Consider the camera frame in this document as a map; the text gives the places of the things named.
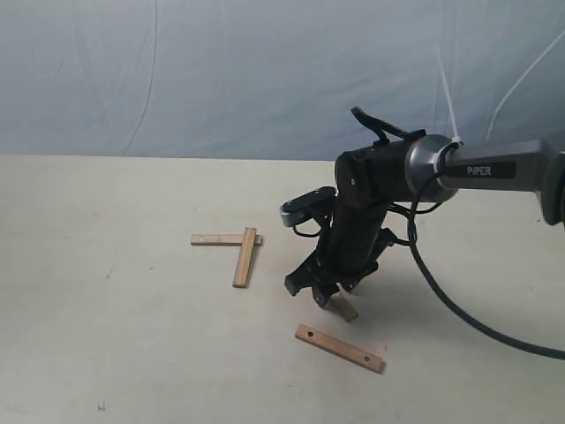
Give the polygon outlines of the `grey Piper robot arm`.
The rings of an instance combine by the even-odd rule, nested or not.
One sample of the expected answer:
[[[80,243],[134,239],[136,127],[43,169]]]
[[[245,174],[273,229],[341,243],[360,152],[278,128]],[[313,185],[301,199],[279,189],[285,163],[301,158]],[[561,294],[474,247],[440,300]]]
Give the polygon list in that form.
[[[396,244],[383,228],[397,202],[441,204],[460,189],[535,193],[549,225],[564,221],[564,140],[464,145],[439,134],[418,140],[375,142],[335,161],[335,184],[280,207],[283,224],[314,220],[314,251],[284,279],[290,295],[309,288],[324,307],[375,272],[383,251]]]

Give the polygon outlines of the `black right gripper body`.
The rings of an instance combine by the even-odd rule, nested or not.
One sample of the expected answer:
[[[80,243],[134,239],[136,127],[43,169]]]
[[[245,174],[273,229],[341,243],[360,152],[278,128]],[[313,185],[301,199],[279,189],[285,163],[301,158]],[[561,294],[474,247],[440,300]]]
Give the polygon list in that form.
[[[313,219],[320,226],[313,234],[318,239],[315,249],[284,279],[290,295],[315,284],[337,284],[340,290],[343,282],[362,280],[375,272],[379,256],[395,243],[394,233],[382,227],[389,206],[377,202],[368,208],[353,208],[336,195],[333,212]],[[298,226],[291,229],[304,235]]]

